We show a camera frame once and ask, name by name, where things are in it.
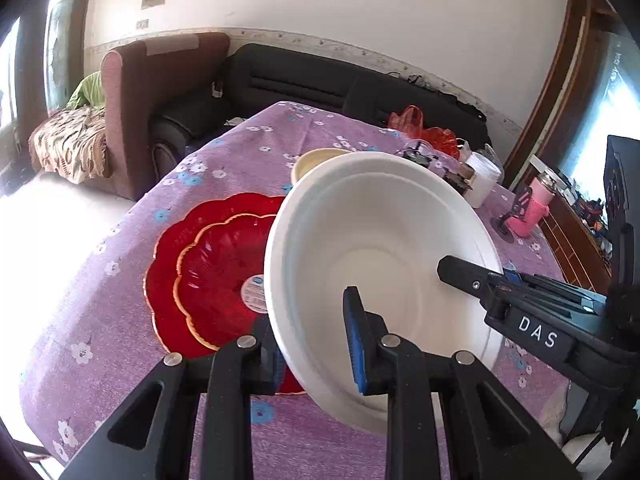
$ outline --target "floor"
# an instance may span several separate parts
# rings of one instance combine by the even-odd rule
[[[5,356],[0,359],[0,417],[17,440],[39,444],[18,403],[18,378],[29,350],[66,284],[132,206],[131,200],[76,186],[53,173],[39,173],[0,198],[0,355]],[[31,285],[34,279],[38,286]],[[62,471],[54,459],[45,467],[53,478]]]

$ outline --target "wooden cabinet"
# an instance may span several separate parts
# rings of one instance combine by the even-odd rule
[[[572,285],[607,294],[610,267],[582,219],[566,200],[556,196],[549,204],[549,216],[540,228],[562,269],[564,280]]]

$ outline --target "purple tablecloth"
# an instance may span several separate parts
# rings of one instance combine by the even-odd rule
[[[33,348],[20,400],[44,446],[68,462],[165,354],[151,325],[142,277],[168,225],[206,200],[242,191],[286,194],[295,158],[308,150],[337,146],[393,153],[406,142],[395,130],[280,102],[188,156],[95,248]],[[540,230],[509,245],[489,226],[512,199],[496,186],[478,210],[503,265],[562,279]],[[534,415],[565,381],[509,341],[495,372]],[[258,480],[384,476],[384,439],[333,420],[306,395],[255,398],[252,423]]]

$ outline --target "pink cup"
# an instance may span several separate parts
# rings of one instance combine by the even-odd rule
[[[555,195],[543,186],[537,178],[531,181],[530,186],[533,199],[540,205],[549,205],[549,202],[553,200]]]
[[[540,219],[548,214],[548,206],[543,205],[532,198],[529,202],[527,212],[524,215],[524,220],[511,217],[507,219],[505,224],[507,224],[507,227],[511,229],[512,232],[517,234],[519,237],[524,238],[529,236],[531,230],[538,224],[538,222],[540,222]]]

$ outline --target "white container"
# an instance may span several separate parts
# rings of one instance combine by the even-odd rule
[[[478,209],[498,182],[500,168],[477,152],[469,155],[466,163],[476,170],[476,174],[469,182],[471,189],[465,193],[465,200],[471,207]]]
[[[337,156],[307,173],[274,220],[264,262],[276,341],[312,399],[341,422],[385,433],[386,396],[353,380],[342,292],[356,285],[366,310],[422,350],[473,352],[491,368],[502,336],[479,300],[436,273],[452,254],[502,272],[482,222],[446,182],[387,153]]]

